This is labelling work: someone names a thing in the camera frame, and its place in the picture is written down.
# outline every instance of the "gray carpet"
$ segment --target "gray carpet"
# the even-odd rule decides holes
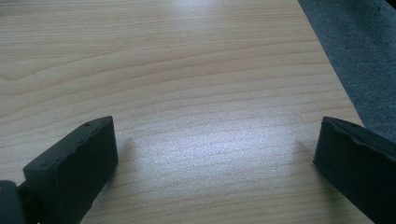
[[[299,0],[364,126],[396,142],[396,9],[385,0]]]

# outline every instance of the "wooden table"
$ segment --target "wooden table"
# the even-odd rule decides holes
[[[0,178],[112,115],[82,223],[365,223],[312,163],[361,123],[296,0],[0,1]]]

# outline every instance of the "wood grain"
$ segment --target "wood grain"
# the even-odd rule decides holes
[[[114,117],[82,223],[370,222],[312,164],[361,121],[295,0],[0,1],[0,78],[2,179]]]

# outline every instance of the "light wood surface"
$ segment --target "light wood surface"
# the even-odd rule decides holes
[[[82,223],[370,223],[312,163],[361,121],[296,0],[0,1],[0,75],[1,179],[114,117]]]

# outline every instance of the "floor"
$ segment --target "floor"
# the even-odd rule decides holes
[[[396,9],[385,0],[299,0],[366,128],[396,142]]]

